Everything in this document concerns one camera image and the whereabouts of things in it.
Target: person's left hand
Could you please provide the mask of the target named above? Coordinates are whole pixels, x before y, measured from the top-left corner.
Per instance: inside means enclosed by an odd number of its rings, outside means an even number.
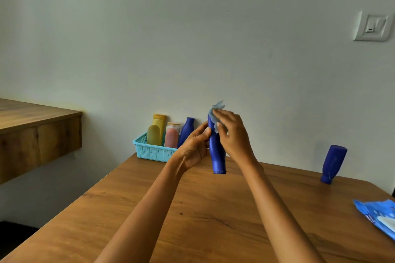
[[[190,169],[209,154],[207,148],[210,135],[211,128],[205,121],[188,136],[173,156],[180,160],[187,170]]]

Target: wooden table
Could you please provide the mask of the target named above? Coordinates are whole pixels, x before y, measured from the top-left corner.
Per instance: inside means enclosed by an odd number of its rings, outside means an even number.
[[[0,184],[81,148],[81,115],[0,99]]]
[[[163,163],[136,154],[21,244],[2,263],[92,262],[141,200]],[[395,242],[352,200],[390,196],[371,183],[263,164],[328,262],[395,262]],[[235,162],[214,175],[209,160],[185,173],[151,262],[276,262],[250,190]]]

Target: person's right hand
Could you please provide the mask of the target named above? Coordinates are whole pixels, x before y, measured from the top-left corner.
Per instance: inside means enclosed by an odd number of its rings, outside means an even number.
[[[256,160],[240,116],[221,109],[213,109],[213,114],[223,123],[217,123],[218,133],[229,156],[238,164],[245,160]]]

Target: dark floor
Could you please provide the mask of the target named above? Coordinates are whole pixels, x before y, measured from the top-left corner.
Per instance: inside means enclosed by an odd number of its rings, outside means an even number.
[[[0,260],[37,230],[37,228],[29,226],[0,221]]]

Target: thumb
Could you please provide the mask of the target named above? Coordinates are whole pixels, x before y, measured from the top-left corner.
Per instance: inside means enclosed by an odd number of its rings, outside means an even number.
[[[224,139],[228,137],[227,131],[226,131],[226,127],[224,124],[218,122],[217,123],[217,129],[218,129],[218,133],[220,134],[220,138]]]
[[[194,137],[194,141],[195,141],[196,143],[200,143],[200,142],[202,142],[202,141],[206,141],[206,140],[208,140],[208,139],[210,138],[210,135],[211,135],[211,128],[210,128],[210,127],[207,127],[207,128],[203,131],[202,134],[200,134],[200,135]]]

